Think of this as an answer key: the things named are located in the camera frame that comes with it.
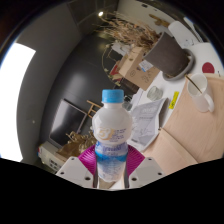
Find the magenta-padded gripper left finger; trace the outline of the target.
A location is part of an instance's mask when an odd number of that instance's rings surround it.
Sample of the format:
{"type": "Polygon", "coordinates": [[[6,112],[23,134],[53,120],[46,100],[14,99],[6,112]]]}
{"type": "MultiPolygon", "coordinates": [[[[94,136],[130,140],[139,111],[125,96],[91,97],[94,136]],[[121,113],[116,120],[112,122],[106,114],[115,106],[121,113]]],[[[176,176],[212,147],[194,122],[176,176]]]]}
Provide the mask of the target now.
{"type": "Polygon", "coordinates": [[[56,175],[84,188],[96,188],[98,173],[95,146],[89,147],[78,157],[71,156],[56,175]]]}

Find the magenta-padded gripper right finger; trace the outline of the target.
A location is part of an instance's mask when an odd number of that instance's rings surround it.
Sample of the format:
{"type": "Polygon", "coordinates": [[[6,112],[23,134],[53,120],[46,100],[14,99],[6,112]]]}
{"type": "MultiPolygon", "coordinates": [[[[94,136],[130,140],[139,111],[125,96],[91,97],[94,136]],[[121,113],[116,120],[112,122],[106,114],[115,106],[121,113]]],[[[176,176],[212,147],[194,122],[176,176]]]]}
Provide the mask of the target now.
{"type": "Polygon", "coordinates": [[[128,147],[125,168],[125,187],[140,188],[165,176],[154,158],[145,157],[132,146],[128,147]]]}

